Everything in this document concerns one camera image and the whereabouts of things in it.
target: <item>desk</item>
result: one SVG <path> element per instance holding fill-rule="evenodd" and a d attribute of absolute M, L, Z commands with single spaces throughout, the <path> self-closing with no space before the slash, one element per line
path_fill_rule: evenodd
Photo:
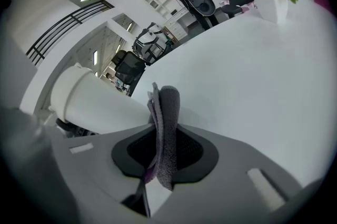
<path fill-rule="evenodd" d="M 312 0 L 289 2 L 279 25 L 251 10 L 148 67 L 132 98 L 146 105 L 153 82 L 175 86 L 179 123 L 244 141 L 306 186 L 337 142 L 335 44 L 333 16 Z"/>

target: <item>white desk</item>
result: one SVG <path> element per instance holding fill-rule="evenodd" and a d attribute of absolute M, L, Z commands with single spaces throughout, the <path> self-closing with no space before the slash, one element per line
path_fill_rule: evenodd
<path fill-rule="evenodd" d="M 200 34 L 148 67 L 181 94 L 179 123 L 244 141 L 305 186 L 324 175 L 336 143 L 335 20 L 312 0 L 290 3 L 285 24 L 250 11 Z"/>

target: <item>gray mop cloth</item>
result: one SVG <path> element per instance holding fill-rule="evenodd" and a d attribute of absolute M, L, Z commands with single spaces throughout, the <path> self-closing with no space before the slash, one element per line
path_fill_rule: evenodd
<path fill-rule="evenodd" d="M 157 176 L 160 184 L 172 190 L 172 175 L 177 171 L 176 164 L 176 127 L 179 118 L 180 95 L 176 88 L 164 86 L 158 91 L 153 84 L 148 108 L 157 128 L 156 156 L 149 166 L 145 182 Z"/>

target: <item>railing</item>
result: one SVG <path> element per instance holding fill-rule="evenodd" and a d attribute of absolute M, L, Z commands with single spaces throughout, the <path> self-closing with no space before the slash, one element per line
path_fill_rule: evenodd
<path fill-rule="evenodd" d="M 60 38 L 67 34 L 69 31 L 75 29 L 86 20 L 90 19 L 93 15 L 113 8 L 105 0 L 99 0 L 95 3 L 82 7 L 73 13 L 65 16 L 63 19 L 49 28 L 28 50 L 26 55 L 34 65 L 42 61 L 51 48 L 61 40 Z"/>

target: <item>white flower pot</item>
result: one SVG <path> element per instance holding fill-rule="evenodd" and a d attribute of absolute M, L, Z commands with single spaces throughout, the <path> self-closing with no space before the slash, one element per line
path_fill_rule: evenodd
<path fill-rule="evenodd" d="M 257 8 L 267 21 L 282 23 L 288 12 L 288 0 L 255 0 Z"/>

